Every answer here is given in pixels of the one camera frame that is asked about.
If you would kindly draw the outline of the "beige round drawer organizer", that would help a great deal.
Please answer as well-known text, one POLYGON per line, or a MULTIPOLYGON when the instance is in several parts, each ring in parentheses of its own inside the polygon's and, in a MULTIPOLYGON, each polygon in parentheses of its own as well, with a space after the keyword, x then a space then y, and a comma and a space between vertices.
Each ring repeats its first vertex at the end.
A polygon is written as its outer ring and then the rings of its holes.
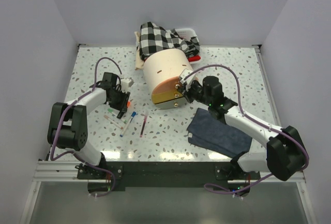
POLYGON ((152 103, 159 109, 182 106, 186 99, 177 91, 179 76, 184 69, 192 70, 186 55, 179 49, 154 53, 144 62, 143 73, 152 103))

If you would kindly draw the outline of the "beige cap marker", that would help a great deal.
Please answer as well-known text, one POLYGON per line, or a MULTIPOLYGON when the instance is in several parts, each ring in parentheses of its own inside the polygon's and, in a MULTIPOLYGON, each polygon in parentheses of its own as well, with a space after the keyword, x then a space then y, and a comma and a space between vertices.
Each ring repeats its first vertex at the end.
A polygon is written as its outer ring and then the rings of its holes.
POLYGON ((123 127, 122 127, 120 124, 116 123, 116 122, 115 122, 114 120, 112 120, 109 116, 104 115, 103 117, 104 117, 105 119, 107 119, 111 124, 115 125, 117 128, 119 128, 119 129, 123 129, 123 127))

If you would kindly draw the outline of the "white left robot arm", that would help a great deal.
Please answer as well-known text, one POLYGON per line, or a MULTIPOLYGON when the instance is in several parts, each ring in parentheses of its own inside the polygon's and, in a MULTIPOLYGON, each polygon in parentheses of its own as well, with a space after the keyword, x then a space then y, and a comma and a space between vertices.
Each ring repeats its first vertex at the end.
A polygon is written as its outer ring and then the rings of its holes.
POLYGON ((121 119, 128 110, 132 86, 133 79, 121 79, 114 73, 105 72, 102 80, 95 81, 82 96, 55 103, 47 134, 47 141, 52 145, 51 161, 73 154, 78 160, 90 164, 88 171, 94 178, 103 178, 107 173, 105 158, 88 141, 87 116, 98 106, 107 104, 118 111, 116 118, 121 119))

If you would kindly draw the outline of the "blue cap marker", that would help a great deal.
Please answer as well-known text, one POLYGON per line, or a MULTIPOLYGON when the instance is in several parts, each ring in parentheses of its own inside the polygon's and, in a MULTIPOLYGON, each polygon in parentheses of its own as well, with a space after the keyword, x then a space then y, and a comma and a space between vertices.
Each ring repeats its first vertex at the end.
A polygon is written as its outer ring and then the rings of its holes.
POLYGON ((129 127, 129 125, 130 125, 130 123, 132 122, 132 120, 133 120, 133 118, 136 116, 136 114, 137 114, 136 111, 133 111, 133 112, 132 112, 132 114, 130 115, 130 118, 128 119, 126 125, 124 126, 122 132, 121 132, 120 135, 119 135, 120 137, 123 137, 123 136, 124 136, 125 132, 127 131, 128 127, 129 127))

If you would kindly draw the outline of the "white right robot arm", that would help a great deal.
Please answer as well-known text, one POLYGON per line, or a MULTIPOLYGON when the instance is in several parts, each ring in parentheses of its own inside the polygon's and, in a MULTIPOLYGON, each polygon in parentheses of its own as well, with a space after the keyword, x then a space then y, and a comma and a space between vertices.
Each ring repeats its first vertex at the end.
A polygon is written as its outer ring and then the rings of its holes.
POLYGON ((241 179, 248 172, 269 172, 277 179, 287 181, 307 164, 306 149, 294 127, 282 128, 256 117, 247 117, 238 103, 224 95, 217 77, 207 76, 199 83, 182 73, 177 90, 189 103, 197 101, 206 105, 215 119, 242 131, 265 148, 265 153, 249 150, 235 156, 230 166, 234 178, 241 179))

